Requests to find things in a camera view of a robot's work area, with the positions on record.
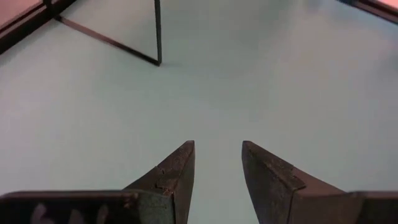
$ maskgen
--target dark metal tool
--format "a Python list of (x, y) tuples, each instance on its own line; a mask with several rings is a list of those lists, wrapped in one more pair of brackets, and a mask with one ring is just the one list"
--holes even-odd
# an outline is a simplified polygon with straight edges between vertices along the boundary
[(15, 192), (0, 197), (1, 224), (186, 224), (195, 172), (187, 141), (123, 190)]
[(242, 162), (261, 224), (398, 223), (398, 192), (344, 192), (249, 141)]

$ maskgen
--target light blue surface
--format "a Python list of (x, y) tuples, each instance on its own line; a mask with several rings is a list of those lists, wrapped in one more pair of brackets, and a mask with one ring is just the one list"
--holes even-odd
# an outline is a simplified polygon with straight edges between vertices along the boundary
[[(98, 30), (104, 2), (65, 14)], [(151, 53), (135, 2), (148, 15), (113, 38)], [(398, 189), (398, 26), (333, 0), (165, 0), (162, 17), (160, 68), (55, 21), (0, 56), (0, 193), (120, 189), (187, 139), (189, 223), (257, 223), (245, 139), (343, 190)]]

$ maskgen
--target rusty metal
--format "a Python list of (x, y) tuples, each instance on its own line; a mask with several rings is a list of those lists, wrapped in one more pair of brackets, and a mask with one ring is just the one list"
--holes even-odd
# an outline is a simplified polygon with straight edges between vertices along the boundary
[(249, 141), (242, 162), (261, 224), (398, 223), (398, 192), (346, 193)]
[(0, 197), (2, 224), (186, 224), (195, 170), (187, 141), (123, 190), (15, 192)]

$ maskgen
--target pale blue floor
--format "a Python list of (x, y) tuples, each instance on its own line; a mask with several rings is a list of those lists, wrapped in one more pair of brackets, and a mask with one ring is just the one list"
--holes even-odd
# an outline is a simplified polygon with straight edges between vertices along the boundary
[[(123, 1), (65, 15), (154, 54), (153, 10)], [(121, 189), (187, 139), (189, 223), (257, 223), (244, 139), (343, 190), (398, 189), (398, 26), (333, 0), (164, 0), (162, 16), (160, 68), (55, 21), (0, 56), (0, 194)]]

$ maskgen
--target metal jaw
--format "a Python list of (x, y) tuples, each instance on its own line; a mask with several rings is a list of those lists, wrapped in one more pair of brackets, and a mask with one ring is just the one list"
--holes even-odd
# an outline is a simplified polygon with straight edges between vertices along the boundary
[(259, 223), (398, 223), (398, 192), (346, 193), (249, 141), (242, 162)]
[(123, 190), (15, 192), (0, 197), (2, 224), (186, 224), (195, 170), (187, 141)]

